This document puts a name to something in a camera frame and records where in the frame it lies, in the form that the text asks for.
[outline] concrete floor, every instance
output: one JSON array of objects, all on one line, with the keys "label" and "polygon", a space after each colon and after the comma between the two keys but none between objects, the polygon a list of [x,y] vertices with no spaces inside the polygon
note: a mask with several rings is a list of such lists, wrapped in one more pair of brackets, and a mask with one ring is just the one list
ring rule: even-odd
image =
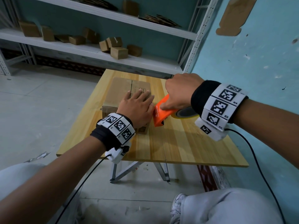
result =
[{"label": "concrete floor", "polygon": [[[0,75],[0,169],[37,157],[48,164],[100,77],[43,66],[18,64],[14,76]],[[118,168],[129,165],[123,161]],[[204,192],[197,167],[169,164],[171,182],[152,163],[111,184],[105,160],[84,183],[81,223],[168,223],[174,197]]]}]

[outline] table top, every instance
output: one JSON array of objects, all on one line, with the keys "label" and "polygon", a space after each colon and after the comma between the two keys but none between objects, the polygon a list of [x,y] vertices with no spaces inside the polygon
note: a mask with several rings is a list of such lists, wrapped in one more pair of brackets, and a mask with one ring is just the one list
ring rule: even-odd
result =
[{"label": "table top", "polygon": [[[102,118],[102,104],[114,77],[149,82],[152,94],[155,95],[154,103],[158,103],[167,94],[165,79],[107,69],[65,137],[57,151],[57,156],[90,135],[97,121]],[[137,134],[133,137],[132,146],[123,160],[248,166],[229,136],[218,142],[213,141],[194,124],[196,119],[197,117],[189,119],[168,117],[164,120],[164,126],[156,128],[152,120],[146,135]]]}]

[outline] light gray pants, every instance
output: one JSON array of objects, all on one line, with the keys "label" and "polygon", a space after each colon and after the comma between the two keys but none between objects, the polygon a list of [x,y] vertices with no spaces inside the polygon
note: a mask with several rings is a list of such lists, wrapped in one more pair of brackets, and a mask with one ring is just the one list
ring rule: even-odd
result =
[{"label": "light gray pants", "polygon": [[228,188],[187,196],[171,224],[282,224],[278,208],[248,189]]},{"label": "light gray pants", "polygon": [[[24,184],[29,178],[34,176],[40,169],[44,167],[43,164],[20,163],[13,165],[0,171],[0,201],[8,196],[12,191]],[[64,206],[68,203],[73,193],[66,200],[66,203],[56,214],[51,218],[48,224],[54,224],[61,214]],[[79,195],[76,195],[68,208],[63,213],[59,223],[74,224],[77,218],[77,210],[79,207]]]}]

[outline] white shelf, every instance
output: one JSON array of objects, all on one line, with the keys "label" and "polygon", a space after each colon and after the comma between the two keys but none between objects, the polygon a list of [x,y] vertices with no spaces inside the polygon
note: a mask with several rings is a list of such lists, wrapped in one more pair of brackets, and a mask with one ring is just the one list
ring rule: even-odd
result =
[{"label": "white shelf", "polygon": [[148,55],[142,55],[140,57],[129,55],[127,59],[116,60],[111,57],[110,54],[101,52],[99,45],[86,44],[76,46],[71,43],[62,43],[60,41],[47,42],[41,37],[25,37],[21,31],[11,28],[1,29],[0,39],[173,75],[183,72],[178,63],[173,60]]},{"label": "white shelf", "polygon": [[81,11],[81,12],[90,13],[92,15],[105,17],[108,19],[132,24],[135,26],[144,27],[147,29],[163,32],[163,33],[170,34],[170,35],[187,38],[187,39],[194,40],[194,41],[196,40],[196,37],[197,37],[196,33],[193,33],[190,31],[181,30],[181,29],[169,27],[169,26],[163,26],[163,25],[160,25],[157,23],[152,23],[152,22],[138,19],[137,17],[134,17],[134,16],[126,15],[126,14],[123,14],[120,12],[106,10],[103,8],[94,7],[94,6],[87,5],[87,4],[82,4],[82,3],[72,1],[72,0],[39,0],[39,1],[66,7],[69,9],[74,9],[74,10]]}]

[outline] black cable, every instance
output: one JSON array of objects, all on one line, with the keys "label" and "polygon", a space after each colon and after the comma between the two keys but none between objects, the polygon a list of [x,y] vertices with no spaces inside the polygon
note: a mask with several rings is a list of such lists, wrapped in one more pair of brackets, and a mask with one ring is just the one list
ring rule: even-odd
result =
[{"label": "black cable", "polygon": [[250,147],[251,152],[252,152],[252,154],[253,154],[253,158],[254,158],[254,160],[255,160],[255,162],[256,162],[257,168],[259,169],[259,172],[260,172],[261,176],[263,177],[263,179],[264,179],[266,185],[268,186],[268,188],[269,188],[269,190],[270,190],[272,196],[273,196],[274,199],[275,199],[275,202],[276,202],[277,207],[278,207],[278,209],[279,209],[279,212],[280,212],[280,214],[281,214],[282,222],[283,222],[283,224],[286,224],[286,220],[284,219],[284,216],[283,216],[281,207],[280,207],[280,205],[279,205],[279,203],[278,203],[278,200],[276,199],[275,194],[273,193],[273,191],[272,191],[270,185],[268,184],[266,178],[264,177],[264,174],[263,174],[263,172],[262,172],[262,170],[261,170],[261,168],[260,168],[259,163],[257,162],[255,153],[254,153],[253,148],[251,147],[250,143],[249,143],[249,142],[247,141],[247,139],[246,139],[243,135],[241,135],[239,132],[237,132],[237,131],[235,131],[235,130],[232,130],[232,129],[228,129],[228,128],[226,128],[226,129],[224,129],[224,130],[225,130],[225,131],[233,131],[233,132],[237,133],[238,135],[240,135],[240,136],[247,142],[247,144],[248,144],[248,146]]},{"label": "black cable", "polygon": [[70,205],[72,199],[75,197],[75,195],[77,194],[77,192],[79,191],[79,189],[82,187],[82,185],[84,184],[84,182],[88,179],[88,177],[92,174],[92,172],[97,168],[97,166],[104,160],[106,159],[108,156],[111,156],[111,154],[105,156],[93,169],[92,171],[89,173],[89,175],[84,179],[84,181],[82,182],[82,184],[79,186],[79,188],[77,189],[77,191],[74,193],[74,195],[72,196],[72,198],[70,199],[70,201],[67,203],[67,205],[64,207],[63,211],[61,212],[61,214],[59,215],[58,219],[56,220],[55,224],[57,224],[60,220],[60,218],[62,217],[63,213],[65,212],[66,208]]}]

